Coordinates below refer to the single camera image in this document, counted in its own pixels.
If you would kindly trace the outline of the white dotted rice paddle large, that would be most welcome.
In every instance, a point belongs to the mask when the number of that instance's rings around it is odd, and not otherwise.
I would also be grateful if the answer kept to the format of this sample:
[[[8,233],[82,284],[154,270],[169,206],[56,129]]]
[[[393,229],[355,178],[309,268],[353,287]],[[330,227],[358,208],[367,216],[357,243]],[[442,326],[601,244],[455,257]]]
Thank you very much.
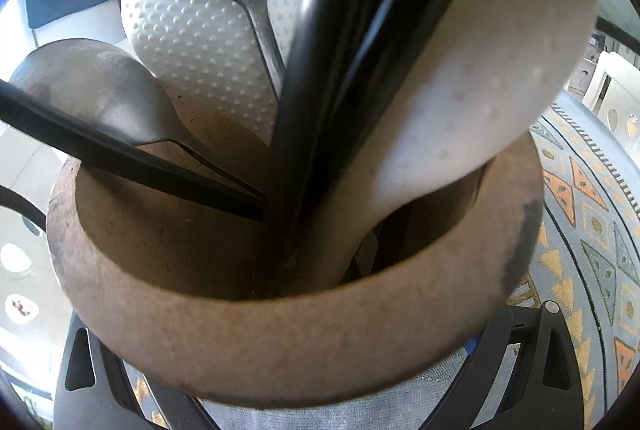
[[[570,78],[599,0],[452,0],[318,216],[290,291],[341,282],[367,233],[518,138]]]

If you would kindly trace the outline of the white dotted rice paddle small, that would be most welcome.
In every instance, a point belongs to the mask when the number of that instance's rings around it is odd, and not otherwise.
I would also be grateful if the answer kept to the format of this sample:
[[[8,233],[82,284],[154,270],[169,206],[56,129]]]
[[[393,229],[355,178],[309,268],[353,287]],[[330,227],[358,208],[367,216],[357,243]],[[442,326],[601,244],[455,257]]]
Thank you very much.
[[[284,64],[302,0],[268,0]],[[233,0],[122,0],[122,25],[140,61],[164,83],[271,140],[280,94],[252,24]]]

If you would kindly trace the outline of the black chopstick gold band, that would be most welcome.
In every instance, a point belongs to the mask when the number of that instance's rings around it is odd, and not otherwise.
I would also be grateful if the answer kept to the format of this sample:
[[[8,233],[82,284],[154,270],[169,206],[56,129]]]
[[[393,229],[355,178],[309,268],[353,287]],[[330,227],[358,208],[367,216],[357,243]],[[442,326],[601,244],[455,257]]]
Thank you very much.
[[[307,232],[452,0],[303,0],[273,146],[274,219]]]
[[[1,119],[90,167],[153,190],[254,221],[264,220],[268,213],[262,199],[104,135],[6,82],[1,84]]]

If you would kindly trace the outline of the bamboo utensil holder cup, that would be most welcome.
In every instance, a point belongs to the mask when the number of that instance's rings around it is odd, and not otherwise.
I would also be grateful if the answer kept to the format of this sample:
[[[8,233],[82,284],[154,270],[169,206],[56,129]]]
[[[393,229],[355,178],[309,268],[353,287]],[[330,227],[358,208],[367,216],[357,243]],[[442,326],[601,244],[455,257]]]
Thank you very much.
[[[538,152],[521,135],[488,163],[473,205],[434,243],[346,285],[295,280],[248,294],[255,224],[64,164],[47,239],[78,317],[131,365],[209,400],[290,408],[407,380],[476,335],[521,282],[544,207]]]

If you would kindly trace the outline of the patterned blue woven table mat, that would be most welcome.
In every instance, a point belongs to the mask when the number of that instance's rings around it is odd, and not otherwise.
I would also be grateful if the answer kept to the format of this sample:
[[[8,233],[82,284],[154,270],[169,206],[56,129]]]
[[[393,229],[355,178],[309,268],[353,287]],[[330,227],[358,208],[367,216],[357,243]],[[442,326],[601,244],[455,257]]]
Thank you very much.
[[[513,306],[559,305],[575,350],[588,429],[639,364],[639,172],[608,127],[569,94],[533,124],[546,210]],[[463,348],[397,387],[310,410],[246,410],[197,400],[219,429],[416,429],[471,355]]]

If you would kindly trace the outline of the white chair near right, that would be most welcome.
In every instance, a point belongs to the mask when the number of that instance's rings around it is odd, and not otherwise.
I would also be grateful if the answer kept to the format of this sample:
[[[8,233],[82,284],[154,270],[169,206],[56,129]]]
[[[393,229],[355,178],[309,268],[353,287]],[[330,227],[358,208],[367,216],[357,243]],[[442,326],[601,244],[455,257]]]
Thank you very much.
[[[639,70],[618,53],[600,54],[582,103],[626,150],[639,141]]]

